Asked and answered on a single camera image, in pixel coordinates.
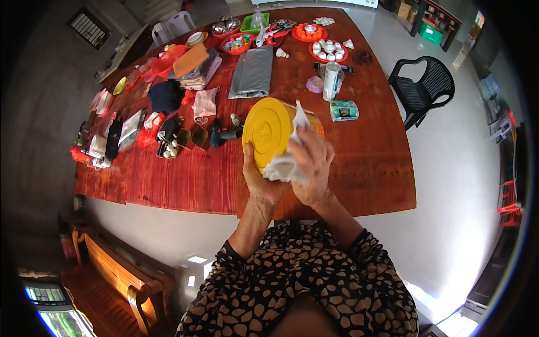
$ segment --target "patterned clothing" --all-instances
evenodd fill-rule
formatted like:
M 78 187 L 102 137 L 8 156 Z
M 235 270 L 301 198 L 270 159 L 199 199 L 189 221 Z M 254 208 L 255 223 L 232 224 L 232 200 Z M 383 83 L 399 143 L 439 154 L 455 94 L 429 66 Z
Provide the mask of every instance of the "patterned clothing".
M 336 246 L 322 228 L 286 223 L 247 260 L 225 242 L 176 336 L 267 336 L 304 292 L 341 336 L 417 336 L 413 299 L 378 240 L 363 230 L 347 252 Z

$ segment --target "cordless drill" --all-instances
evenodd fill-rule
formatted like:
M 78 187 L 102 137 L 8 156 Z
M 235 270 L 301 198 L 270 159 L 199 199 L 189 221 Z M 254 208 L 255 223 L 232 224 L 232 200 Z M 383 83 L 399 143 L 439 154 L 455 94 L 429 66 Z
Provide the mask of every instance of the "cordless drill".
M 240 138 L 242 133 L 243 124 L 240 125 L 239 129 L 223 129 L 219 119 L 216 117 L 211 123 L 210 146 L 213 148 L 221 147 L 227 140 Z

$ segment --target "cardboard box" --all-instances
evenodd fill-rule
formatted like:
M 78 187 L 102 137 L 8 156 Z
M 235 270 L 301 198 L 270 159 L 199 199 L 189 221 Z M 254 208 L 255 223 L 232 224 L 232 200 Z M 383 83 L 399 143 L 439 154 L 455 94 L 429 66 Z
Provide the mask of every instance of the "cardboard box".
M 422 38 L 429 40 L 437 46 L 440 45 L 441 39 L 444 37 L 444 33 L 440 30 L 440 28 L 436 27 L 434 23 L 425 18 L 421 22 L 419 34 Z
M 408 19 L 408 15 L 411 9 L 412 6 L 406 4 L 404 0 L 400 0 L 400 2 L 397 3 L 397 6 L 395 6 L 395 13 L 397 14 L 397 16 Z
M 416 20 L 417 13 L 414 11 L 410 11 L 410 14 L 408 14 L 408 22 L 413 25 L 413 22 Z

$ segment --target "orange towel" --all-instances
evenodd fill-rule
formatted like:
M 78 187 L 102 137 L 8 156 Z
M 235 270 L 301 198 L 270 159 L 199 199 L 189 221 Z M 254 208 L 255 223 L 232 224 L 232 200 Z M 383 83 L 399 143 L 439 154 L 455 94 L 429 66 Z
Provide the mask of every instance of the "orange towel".
M 184 76 L 207 60 L 208 57 L 210 57 L 210 55 L 208 54 L 204 43 L 196 44 L 174 62 L 174 73 L 177 77 Z

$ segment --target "stainless steel bowl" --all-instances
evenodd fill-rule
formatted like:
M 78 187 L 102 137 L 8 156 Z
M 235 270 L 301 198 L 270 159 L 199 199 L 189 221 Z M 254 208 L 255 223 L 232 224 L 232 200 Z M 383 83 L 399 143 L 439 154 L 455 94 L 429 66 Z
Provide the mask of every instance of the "stainless steel bowl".
M 232 18 L 232 15 L 223 15 L 223 16 L 221 16 L 219 21 L 225 22 L 225 21 L 227 21 L 228 19 L 231 19 L 231 18 Z
M 211 30 L 212 30 L 216 35 L 221 35 L 221 34 L 226 33 L 226 25 L 225 25 L 224 22 L 218 21 L 218 22 L 215 22 L 215 23 L 212 25 Z
M 236 18 L 230 18 L 227 21 L 225 21 L 225 26 L 230 30 L 234 30 L 237 27 L 241 26 L 241 21 Z

